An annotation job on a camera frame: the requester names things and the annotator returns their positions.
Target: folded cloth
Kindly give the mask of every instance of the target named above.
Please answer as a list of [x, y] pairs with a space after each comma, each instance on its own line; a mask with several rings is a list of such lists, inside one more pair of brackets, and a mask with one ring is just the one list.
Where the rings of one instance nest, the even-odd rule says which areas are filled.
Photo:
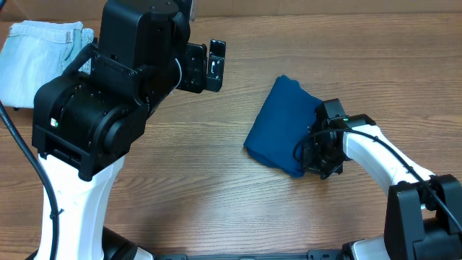
[[268, 167], [302, 177], [305, 173], [293, 150], [316, 121], [315, 108], [321, 102], [302, 90], [298, 81], [279, 77], [245, 140], [248, 154]]
[[[81, 22], [24, 21], [9, 29], [0, 53], [0, 100], [6, 106], [33, 108], [37, 90], [60, 76], [80, 50], [93, 41]], [[81, 69], [89, 73], [88, 61]]]

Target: wood grain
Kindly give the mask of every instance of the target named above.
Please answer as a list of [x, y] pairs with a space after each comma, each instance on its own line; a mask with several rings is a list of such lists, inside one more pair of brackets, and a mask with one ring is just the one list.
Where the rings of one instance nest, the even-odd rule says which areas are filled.
[[[0, 20], [99, 20], [107, 0], [8, 0]], [[197, 0], [198, 17], [462, 12], [460, 0]]]
[[[85, 25], [99, 33], [98, 21]], [[461, 25], [462, 14], [198, 19], [191, 42], [227, 41], [224, 87], [178, 91], [160, 106], [115, 182], [106, 225], [155, 252], [191, 255], [306, 252], [380, 235], [386, 198], [355, 162], [327, 181], [293, 179], [252, 160], [243, 142], [287, 74], [367, 113], [420, 165], [462, 179]], [[32, 111], [9, 112], [30, 143]], [[24, 259], [39, 246], [42, 188], [2, 125], [0, 144], [0, 259]]]

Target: denim shorts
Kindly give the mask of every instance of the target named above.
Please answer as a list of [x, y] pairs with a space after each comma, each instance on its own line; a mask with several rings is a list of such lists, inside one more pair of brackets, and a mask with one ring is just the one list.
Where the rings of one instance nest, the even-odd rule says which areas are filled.
[[[80, 50], [93, 41], [81, 22], [24, 21], [9, 28], [0, 53], [0, 100], [5, 106], [33, 108], [37, 90], [60, 76]], [[80, 71], [89, 73], [88, 61]]]

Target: dark blue cloth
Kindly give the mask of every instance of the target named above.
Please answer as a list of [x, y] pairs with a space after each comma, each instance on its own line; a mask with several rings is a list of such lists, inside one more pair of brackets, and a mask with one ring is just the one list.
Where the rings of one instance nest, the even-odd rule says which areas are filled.
[[302, 166], [293, 158], [295, 145], [316, 121], [321, 100], [306, 93], [296, 80], [279, 77], [250, 130], [244, 147], [255, 160], [302, 177]]

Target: wall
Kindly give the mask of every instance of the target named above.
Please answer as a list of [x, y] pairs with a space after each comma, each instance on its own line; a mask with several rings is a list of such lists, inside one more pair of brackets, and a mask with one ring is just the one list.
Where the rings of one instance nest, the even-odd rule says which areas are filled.
[[[0, 20], [99, 20], [106, 0], [7, 0]], [[198, 17], [462, 12], [461, 0], [198, 0]]]

